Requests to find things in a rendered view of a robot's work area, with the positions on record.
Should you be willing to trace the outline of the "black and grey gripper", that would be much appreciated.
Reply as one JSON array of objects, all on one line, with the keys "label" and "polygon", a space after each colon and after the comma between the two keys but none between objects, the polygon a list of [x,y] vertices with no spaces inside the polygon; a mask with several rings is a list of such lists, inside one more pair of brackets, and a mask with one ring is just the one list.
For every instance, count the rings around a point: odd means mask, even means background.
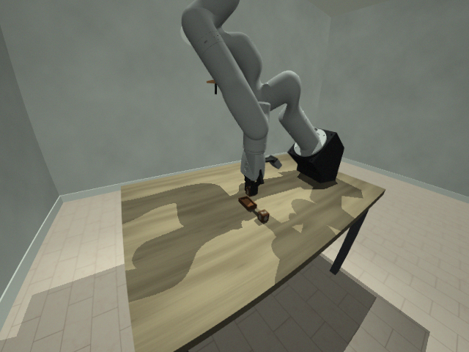
[{"label": "black and grey gripper", "polygon": [[[243,149],[240,171],[245,177],[245,188],[251,186],[250,195],[258,193],[258,186],[264,184],[265,151],[250,152]],[[256,180],[256,182],[255,182]]]}]

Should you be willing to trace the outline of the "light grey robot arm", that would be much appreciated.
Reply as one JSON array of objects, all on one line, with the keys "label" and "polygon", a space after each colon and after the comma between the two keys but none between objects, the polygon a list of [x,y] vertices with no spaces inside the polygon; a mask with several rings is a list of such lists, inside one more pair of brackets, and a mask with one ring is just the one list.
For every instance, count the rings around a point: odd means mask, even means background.
[{"label": "light grey robot arm", "polygon": [[266,150],[270,111],[286,103],[278,119],[295,140],[295,152],[302,157],[318,153],[327,136],[312,126],[300,107],[299,76],[287,70],[262,84],[262,56],[250,37],[222,29],[239,2],[194,0],[184,9],[181,21],[185,36],[243,131],[243,149]]}]

